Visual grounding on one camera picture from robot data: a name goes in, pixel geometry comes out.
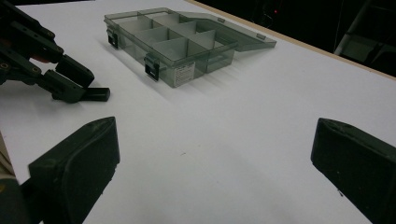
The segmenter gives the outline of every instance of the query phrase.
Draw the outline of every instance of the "storage case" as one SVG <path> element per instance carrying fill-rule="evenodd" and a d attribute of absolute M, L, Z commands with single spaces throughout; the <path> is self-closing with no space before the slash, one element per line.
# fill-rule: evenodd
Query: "storage case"
<path fill-rule="evenodd" d="M 235 51 L 276 44 L 222 18 L 163 7 L 105 15 L 105 23 L 111 45 L 173 88 L 231 64 Z"/>

